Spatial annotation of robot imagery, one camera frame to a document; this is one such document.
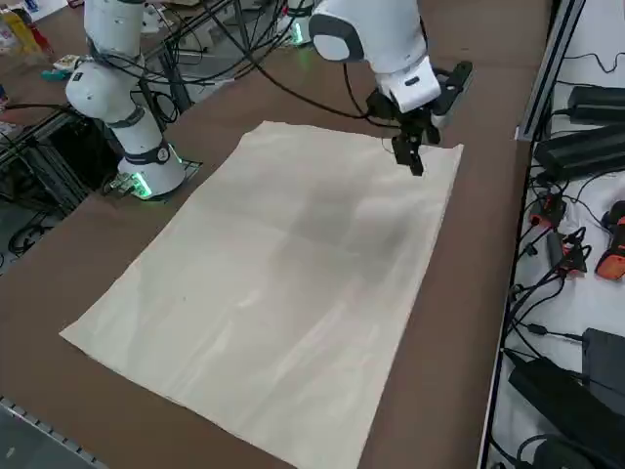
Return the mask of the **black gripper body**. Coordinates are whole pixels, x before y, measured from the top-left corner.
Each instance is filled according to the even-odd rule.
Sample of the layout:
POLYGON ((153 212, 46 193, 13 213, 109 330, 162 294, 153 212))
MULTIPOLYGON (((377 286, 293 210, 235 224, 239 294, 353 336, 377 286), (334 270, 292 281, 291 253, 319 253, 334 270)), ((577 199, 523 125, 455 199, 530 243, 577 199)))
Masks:
POLYGON ((425 137, 429 144, 440 143, 440 131, 433 121, 433 104, 401 111, 398 104, 375 89, 366 99, 369 117, 396 121, 403 134, 425 137))

